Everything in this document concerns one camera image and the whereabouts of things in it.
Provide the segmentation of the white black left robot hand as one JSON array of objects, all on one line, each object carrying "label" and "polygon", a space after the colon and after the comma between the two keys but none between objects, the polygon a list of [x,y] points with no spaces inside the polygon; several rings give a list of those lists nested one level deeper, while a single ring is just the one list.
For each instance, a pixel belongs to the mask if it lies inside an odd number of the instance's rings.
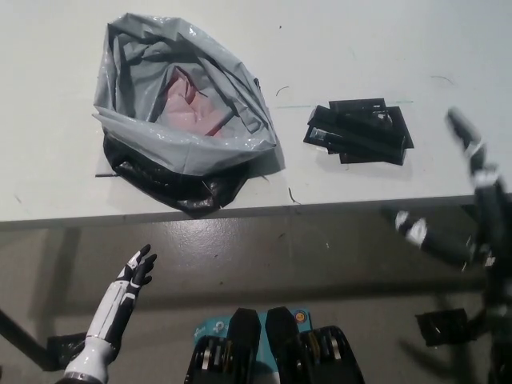
[{"label": "white black left robot hand", "polygon": [[107,288],[87,331],[88,338],[107,342],[115,350],[130,320],[141,289],[152,280],[157,255],[149,255],[150,244],[137,251]]}]

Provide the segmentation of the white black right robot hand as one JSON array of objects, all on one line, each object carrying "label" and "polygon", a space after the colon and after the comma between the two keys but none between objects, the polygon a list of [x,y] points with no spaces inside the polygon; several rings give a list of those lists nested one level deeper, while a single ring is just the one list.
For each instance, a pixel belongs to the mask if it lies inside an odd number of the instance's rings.
[{"label": "white black right robot hand", "polygon": [[430,226],[406,210],[390,209],[385,217],[408,242],[453,266],[483,262],[487,283],[483,294],[488,310],[505,316],[511,310],[511,212],[497,164],[487,157],[486,144],[476,128],[456,108],[446,114],[462,144],[474,188],[476,235],[463,242]]}]

